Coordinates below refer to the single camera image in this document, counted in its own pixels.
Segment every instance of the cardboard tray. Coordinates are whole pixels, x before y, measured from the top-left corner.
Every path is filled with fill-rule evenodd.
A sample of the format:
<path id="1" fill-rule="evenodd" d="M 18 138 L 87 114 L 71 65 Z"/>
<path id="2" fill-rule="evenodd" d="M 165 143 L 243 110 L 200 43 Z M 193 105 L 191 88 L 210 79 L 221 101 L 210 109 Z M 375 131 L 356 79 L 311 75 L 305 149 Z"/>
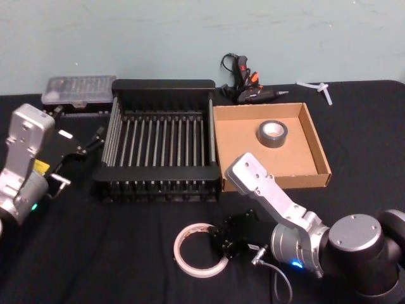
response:
<path id="1" fill-rule="evenodd" d="M 240 155 L 251 152 L 284 189 L 325 187 L 332 175 L 305 103 L 215 106 L 214 123 L 223 190 L 234 191 L 224 172 Z M 256 137 L 265 120 L 283 122 L 289 133 L 276 149 Z"/>

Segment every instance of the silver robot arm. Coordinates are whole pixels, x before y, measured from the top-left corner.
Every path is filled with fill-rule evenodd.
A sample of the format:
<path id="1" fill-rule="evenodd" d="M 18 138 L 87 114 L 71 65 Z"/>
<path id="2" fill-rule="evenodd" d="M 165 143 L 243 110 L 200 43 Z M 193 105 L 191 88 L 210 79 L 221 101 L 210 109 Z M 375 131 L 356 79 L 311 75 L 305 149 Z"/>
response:
<path id="1" fill-rule="evenodd" d="M 328 227 L 322 224 L 320 218 L 294 203 L 251 153 L 236 159 L 225 176 L 240 194 L 258 201 L 279 223 L 271 236 L 273 256 L 279 262 L 298 263 L 322 277 L 319 249 Z"/>
<path id="2" fill-rule="evenodd" d="M 53 117 L 29 104 L 12 114 L 6 164 L 0 173 L 0 208 L 18 225 L 48 190 L 45 178 L 34 170 L 34 161 L 50 139 L 54 125 Z"/>

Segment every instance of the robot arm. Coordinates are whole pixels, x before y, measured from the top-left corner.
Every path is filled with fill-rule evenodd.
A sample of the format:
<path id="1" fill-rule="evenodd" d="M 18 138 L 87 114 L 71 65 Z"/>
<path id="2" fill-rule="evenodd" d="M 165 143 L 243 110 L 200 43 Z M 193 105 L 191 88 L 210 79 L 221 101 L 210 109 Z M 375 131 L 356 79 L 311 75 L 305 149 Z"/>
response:
<path id="1" fill-rule="evenodd" d="M 29 104 L 23 104 L 12 114 L 6 164 L 0 173 L 1 239 L 5 232 L 21 226 L 38 201 L 53 190 L 49 189 L 51 179 L 59 184 L 55 195 L 47 193 L 52 199 L 70 185 L 68 179 L 57 174 L 63 164 L 71 159 L 84 160 L 104 144 L 103 128 L 84 146 L 66 131 L 56 131 L 54 126 L 54 117 Z"/>
<path id="2" fill-rule="evenodd" d="M 54 125 L 53 117 L 29 104 L 16 109 L 11 117 L 8 155 L 0 174 L 0 208 L 18 225 L 48 190 L 45 178 L 34 170 L 34 161 L 50 139 Z"/>
<path id="3" fill-rule="evenodd" d="M 393 303 L 397 264 L 405 261 L 405 213 L 388 210 L 378 219 L 348 215 L 329 229 L 315 213 L 294 203 L 252 154 L 236 159 L 225 175 L 240 194 L 260 202 L 278 222 L 253 264 L 270 247 L 279 262 L 299 265 L 318 277 L 344 276 L 368 303 Z"/>

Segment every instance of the masking tape roll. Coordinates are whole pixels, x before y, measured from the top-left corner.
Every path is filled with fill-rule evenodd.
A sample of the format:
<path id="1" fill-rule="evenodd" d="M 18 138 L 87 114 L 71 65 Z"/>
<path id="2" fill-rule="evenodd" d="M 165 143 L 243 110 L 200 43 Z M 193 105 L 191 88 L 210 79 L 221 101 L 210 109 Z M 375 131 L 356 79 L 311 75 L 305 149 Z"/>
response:
<path id="1" fill-rule="evenodd" d="M 228 263 L 228 259 L 224 256 L 218 264 L 216 264 L 214 267 L 207 268 L 207 269 L 198 269 L 195 267 L 190 266 L 187 264 L 184 259 L 182 258 L 180 254 L 180 247 L 182 246 L 182 243 L 184 240 L 189 237 L 191 234 L 196 233 L 196 232 L 207 232 L 208 233 L 208 227 L 213 227 L 212 225 L 205 224 L 205 223 L 197 223 L 197 224 L 192 224 L 190 226 L 187 226 L 183 230 L 180 231 L 178 236 L 176 237 L 175 244 L 173 247 L 173 252 L 175 255 L 176 262 L 178 266 L 188 275 L 192 277 L 198 277 L 201 279 L 207 278 L 207 277 L 213 277 L 219 274 L 226 266 Z"/>

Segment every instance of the black table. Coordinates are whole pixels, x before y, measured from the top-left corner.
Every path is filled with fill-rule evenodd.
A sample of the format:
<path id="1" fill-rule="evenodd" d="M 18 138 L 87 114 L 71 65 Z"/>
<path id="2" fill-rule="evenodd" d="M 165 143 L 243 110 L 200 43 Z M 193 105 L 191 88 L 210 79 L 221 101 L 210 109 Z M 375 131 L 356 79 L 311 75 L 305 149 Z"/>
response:
<path id="1" fill-rule="evenodd" d="M 405 210 L 405 85 L 394 81 L 335 82 L 333 106 L 322 94 L 297 85 L 281 102 L 305 102 L 333 176 L 328 187 L 288 190 L 291 198 L 331 226 L 350 213 Z M 11 112 L 22 103 L 40 106 L 39 95 L 0 97 L 0 139 Z M 217 103 L 227 103 L 217 99 Z M 63 118 L 59 127 L 86 141 L 108 118 Z M 0 147 L 4 163 L 5 144 Z M 91 195 L 91 161 L 65 170 L 72 185 L 53 202 L 42 201 L 23 227 L 15 256 L 1 266 L 0 303 L 269 303 L 270 272 L 249 258 L 232 260 L 210 279 L 184 274 L 173 260 L 173 242 L 186 225 L 216 223 L 226 215 L 257 209 L 236 193 L 217 203 L 137 203 L 103 206 Z M 208 236 L 184 244 L 191 263 L 218 261 Z M 294 289 L 293 303 L 343 303 L 343 282 L 317 280 L 283 268 Z"/>

